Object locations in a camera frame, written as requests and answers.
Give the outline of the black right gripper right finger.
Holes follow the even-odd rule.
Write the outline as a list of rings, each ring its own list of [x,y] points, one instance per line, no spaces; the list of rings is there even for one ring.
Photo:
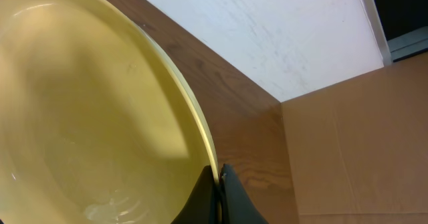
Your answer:
[[[221,168],[220,194],[225,224],[268,224],[251,202],[233,167]]]

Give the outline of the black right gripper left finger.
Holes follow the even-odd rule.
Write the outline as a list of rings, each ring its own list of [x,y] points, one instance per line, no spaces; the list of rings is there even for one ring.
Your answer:
[[[191,194],[172,224],[216,224],[217,186],[211,166],[205,166]]]

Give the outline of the yellow plate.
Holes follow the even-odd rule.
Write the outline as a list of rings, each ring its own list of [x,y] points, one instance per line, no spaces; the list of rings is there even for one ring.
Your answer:
[[[170,57],[107,0],[1,0],[1,220],[171,223],[213,139]]]

